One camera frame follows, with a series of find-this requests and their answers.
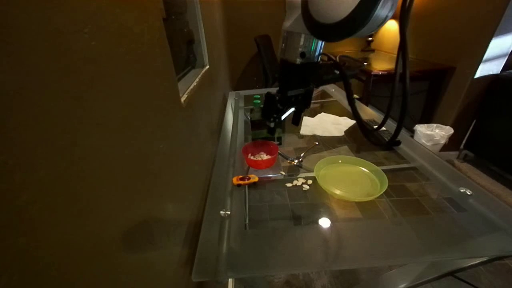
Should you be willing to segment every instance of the glass table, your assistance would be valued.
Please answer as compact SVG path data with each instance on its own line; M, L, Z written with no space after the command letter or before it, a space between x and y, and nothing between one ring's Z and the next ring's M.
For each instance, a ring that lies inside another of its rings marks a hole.
M352 125L344 136L301 136L288 122L279 130L282 157L252 173L258 184L237 187L245 173L242 147L264 138L260 109L272 90L232 91L228 99L216 165L196 254L196 282L244 280L303 272L383 269L368 286L413 286L453 270L512 254L512 210L469 181L437 154L400 136L383 149ZM367 120L381 115L360 106ZM319 93L306 115L351 115L343 98ZM301 178L290 160L306 154ZM311 173L328 155L356 155L381 166L388 190L372 202L330 197ZM328 229L319 219L330 219Z

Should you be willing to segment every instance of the desk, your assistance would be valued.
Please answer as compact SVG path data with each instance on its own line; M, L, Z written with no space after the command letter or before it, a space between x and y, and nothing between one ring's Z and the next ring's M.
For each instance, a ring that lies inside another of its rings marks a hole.
M383 269L365 285L400 286L512 254L511 208L405 133L400 147L383 150L356 125L341 138L301 136L292 125L282 131L282 154L309 150L306 170L340 154L399 166L386 170L389 189L373 202L335 200L316 182L308 192L288 189L290 179L279 179L288 165L284 158L272 170L255 171L277 179L232 186L232 176L245 171L242 146L255 134L260 110L255 99L266 91L229 94L196 254L196 282ZM317 99L308 114L320 110L351 115L343 99ZM380 118L364 106L362 114ZM322 229L320 218L330 218L332 227Z
M389 91L394 83L396 58L388 53L360 53L340 56L343 64L360 66L360 75L354 82L360 101L380 110L386 110ZM445 88L455 72L453 67L412 59L410 90L410 128L416 123L432 122Z

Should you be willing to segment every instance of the small orange object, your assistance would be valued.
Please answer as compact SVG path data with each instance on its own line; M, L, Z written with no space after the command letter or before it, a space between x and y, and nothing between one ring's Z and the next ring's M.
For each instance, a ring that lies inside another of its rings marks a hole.
M234 186L248 186L258 182L258 176L256 174L247 174L247 176L234 176Z

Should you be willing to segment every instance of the yellow plate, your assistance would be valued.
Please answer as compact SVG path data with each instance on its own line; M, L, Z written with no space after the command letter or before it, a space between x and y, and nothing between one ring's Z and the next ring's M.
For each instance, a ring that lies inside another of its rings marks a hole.
M370 202L388 189L381 168L352 155L322 158L316 165L316 178L324 190L349 202Z

